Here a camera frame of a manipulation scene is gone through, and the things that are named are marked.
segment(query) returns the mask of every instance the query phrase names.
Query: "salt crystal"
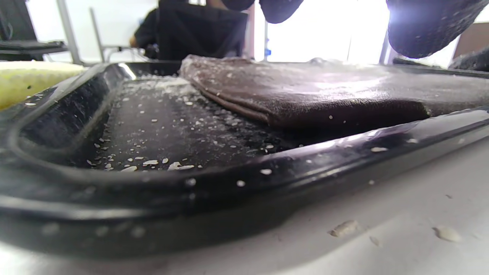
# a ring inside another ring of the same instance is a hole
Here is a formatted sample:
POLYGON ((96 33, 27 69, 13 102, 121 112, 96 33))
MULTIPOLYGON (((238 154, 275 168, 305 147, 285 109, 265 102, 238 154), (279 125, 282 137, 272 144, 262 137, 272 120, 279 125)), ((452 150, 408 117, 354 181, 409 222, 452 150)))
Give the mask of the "salt crystal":
POLYGON ((387 148, 384 148, 384 147, 374 147, 374 148, 370 149, 370 151, 372 151, 374 153, 384 152, 384 151, 387 151, 387 148))

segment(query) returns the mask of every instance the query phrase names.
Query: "person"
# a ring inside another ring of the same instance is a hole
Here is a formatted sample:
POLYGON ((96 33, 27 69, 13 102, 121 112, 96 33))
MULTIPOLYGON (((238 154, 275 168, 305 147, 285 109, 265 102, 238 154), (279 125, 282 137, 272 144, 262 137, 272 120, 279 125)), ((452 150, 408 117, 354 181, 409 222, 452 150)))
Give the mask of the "person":
MULTIPOLYGON (((221 0, 207 0, 207 5, 214 8, 227 9, 221 0)), ((133 48, 148 49, 156 44, 157 21, 158 8, 148 13, 141 25, 139 25, 139 28, 129 39, 129 45, 133 48)))
MULTIPOLYGON (((304 0, 259 1, 267 22, 282 23, 304 0)), ((222 2, 228 9, 246 10, 255 1, 222 2)), ((422 58, 443 49, 462 34, 489 0, 386 0, 386 3, 390 10, 388 36, 392 48, 406 57, 422 58)))

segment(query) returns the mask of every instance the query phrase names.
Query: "black shirt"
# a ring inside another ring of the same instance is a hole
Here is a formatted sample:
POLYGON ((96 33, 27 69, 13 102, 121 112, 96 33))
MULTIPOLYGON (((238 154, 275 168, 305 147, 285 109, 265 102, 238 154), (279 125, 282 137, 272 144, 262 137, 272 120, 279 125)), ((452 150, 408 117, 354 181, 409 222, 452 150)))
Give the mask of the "black shirt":
POLYGON ((134 33, 136 43, 139 48, 146 48, 149 45, 156 43, 156 24, 158 19, 158 9, 154 9, 148 13, 143 23, 134 33))

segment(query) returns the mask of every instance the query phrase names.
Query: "metal table leg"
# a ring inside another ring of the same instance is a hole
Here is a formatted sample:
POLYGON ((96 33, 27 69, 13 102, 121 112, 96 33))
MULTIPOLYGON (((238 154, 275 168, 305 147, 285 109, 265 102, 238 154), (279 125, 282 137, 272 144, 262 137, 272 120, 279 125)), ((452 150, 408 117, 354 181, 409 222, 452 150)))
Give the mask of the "metal table leg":
POLYGON ((66 0, 56 0, 56 3, 58 4, 58 11, 63 24, 63 30, 65 31, 66 40, 68 42, 67 47, 71 53, 73 64, 83 65, 83 62, 80 60, 80 55, 78 54, 78 47, 76 46, 75 35, 73 33, 73 27, 71 26, 71 19, 69 18, 66 0))

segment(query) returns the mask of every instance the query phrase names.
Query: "black chair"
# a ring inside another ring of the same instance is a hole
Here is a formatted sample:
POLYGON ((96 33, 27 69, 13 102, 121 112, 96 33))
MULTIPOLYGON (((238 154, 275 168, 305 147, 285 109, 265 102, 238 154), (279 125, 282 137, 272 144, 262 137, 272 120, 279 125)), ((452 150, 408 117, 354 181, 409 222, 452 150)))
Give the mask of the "black chair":
POLYGON ((248 14, 176 0, 159 2, 158 59, 183 60, 189 54, 241 56, 248 14))

